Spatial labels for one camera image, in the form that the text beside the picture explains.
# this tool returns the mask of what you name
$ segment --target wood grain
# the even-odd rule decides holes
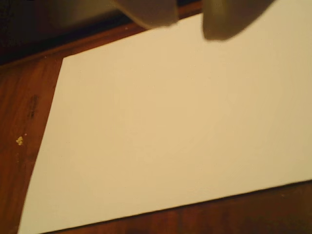
[[[303,182],[57,233],[310,234],[311,197],[311,182]]]
[[[39,58],[0,72],[0,233],[18,229],[61,61]]]
[[[199,13],[201,3],[180,8]],[[0,234],[18,230],[62,59],[144,31],[134,23],[0,68]],[[23,144],[16,140],[22,137]],[[65,230],[65,234],[310,234],[312,182]]]

